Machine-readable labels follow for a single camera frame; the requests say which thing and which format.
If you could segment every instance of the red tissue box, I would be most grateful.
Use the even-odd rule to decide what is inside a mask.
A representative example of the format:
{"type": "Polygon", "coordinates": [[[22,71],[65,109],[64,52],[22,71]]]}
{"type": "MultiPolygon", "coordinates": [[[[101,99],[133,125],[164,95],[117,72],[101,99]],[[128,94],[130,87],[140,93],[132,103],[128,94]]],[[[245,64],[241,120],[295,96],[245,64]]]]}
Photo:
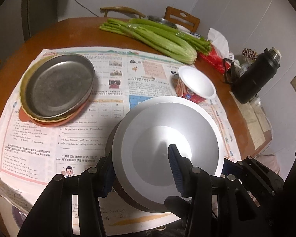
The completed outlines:
{"type": "MultiPolygon", "coordinates": [[[[209,55],[206,56],[200,52],[198,52],[197,58],[202,58],[202,60],[208,62],[210,65],[212,65],[220,74],[225,73],[225,69],[223,66],[223,59],[219,57],[212,46],[212,50],[210,51],[209,55]]],[[[230,68],[230,63],[226,62],[226,69],[228,70],[230,68]]]]}

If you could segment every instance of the cartoon boy illustration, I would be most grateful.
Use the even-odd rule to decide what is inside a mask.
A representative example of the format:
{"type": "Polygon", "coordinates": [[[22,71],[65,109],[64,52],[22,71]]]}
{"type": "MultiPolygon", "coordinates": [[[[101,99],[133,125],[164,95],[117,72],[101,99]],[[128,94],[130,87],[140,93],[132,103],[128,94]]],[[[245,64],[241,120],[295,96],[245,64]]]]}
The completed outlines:
{"type": "Polygon", "coordinates": [[[66,167],[66,172],[65,171],[62,171],[62,174],[64,175],[64,177],[71,177],[71,176],[74,176],[74,173],[73,173],[73,169],[71,166],[67,166],[66,167]]]}

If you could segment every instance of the round wooden table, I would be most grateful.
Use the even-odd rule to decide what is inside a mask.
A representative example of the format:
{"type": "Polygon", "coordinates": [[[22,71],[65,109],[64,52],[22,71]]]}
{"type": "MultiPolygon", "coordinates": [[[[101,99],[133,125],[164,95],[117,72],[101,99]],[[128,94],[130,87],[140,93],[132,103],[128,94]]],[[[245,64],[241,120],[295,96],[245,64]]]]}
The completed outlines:
{"type": "MultiPolygon", "coordinates": [[[[99,26],[106,18],[73,18],[63,20],[34,35],[9,57],[0,71],[0,116],[7,99],[16,84],[42,49],[66,47],[107,46],[128,48],[150,53],[158,53],[153,48],[132,38],[101,31],[99,26]]],[[[195,66],[214,83],[219,99],[226,111],[228,120],[236,136],[242,159],[259,153],[271,140],[266,132],[266,141],[257,150],[254,148],[245,119],[242,117],[230,92],[230,87],[223,81],[223,76],[205,61],[197,60],[195,66]]]]}

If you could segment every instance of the stacked plates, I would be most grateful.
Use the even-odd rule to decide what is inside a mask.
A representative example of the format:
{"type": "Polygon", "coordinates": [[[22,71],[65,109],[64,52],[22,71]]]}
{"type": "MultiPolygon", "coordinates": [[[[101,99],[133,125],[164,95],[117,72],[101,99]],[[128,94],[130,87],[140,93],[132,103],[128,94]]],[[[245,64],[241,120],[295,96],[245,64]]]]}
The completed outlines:
{"type": "Polygon", "coordinates": [[[44,127],[68,122],[86,105],[94,78],[94,67],[84,56],[43,58],[22,79],[20,120],[44,127]]]}

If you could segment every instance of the screw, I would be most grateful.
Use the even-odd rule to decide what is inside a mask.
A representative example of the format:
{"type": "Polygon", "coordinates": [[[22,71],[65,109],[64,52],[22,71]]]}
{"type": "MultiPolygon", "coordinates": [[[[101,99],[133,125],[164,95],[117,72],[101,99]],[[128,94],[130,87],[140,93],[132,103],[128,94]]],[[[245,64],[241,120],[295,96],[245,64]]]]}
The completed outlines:
{"type": "Polygon", "coordinates": [[[195,174],[198,174],[198,173],[201,172],[201,169],[200,169],[199,167],[196,167],[196,166],[192,167],[191,170],[192,170],[192,172],[195,173],[195,174]]]}
{"type": "Polygon", "coordinates": [[[230,181],[234,181],[236,180],[236,177],[234,175],[227,175],[227,178],[230,180],[230,181]]]}
{"type": "Polygon", "coordinates": [[[88,172],[89,172],[90,174],[94,174],[94,173],[97,172],[97,168],[96,168],[96,167],[91,167],[91,168],[89,168],[88,172]]]}
{"type": "Polygon", "coordinates": [[[63,177],[62,174],[55,175],[54,180],[60,181],[62,179],[62,177],[63,177]]]}
{"type": "Polygon", "coordinates": [[[162,225],[162,226],[159,226],[159,227],[156,227],[155,228],[157,231],[163,231],[166,229],[166,226],[165,225],[162,225]]]}

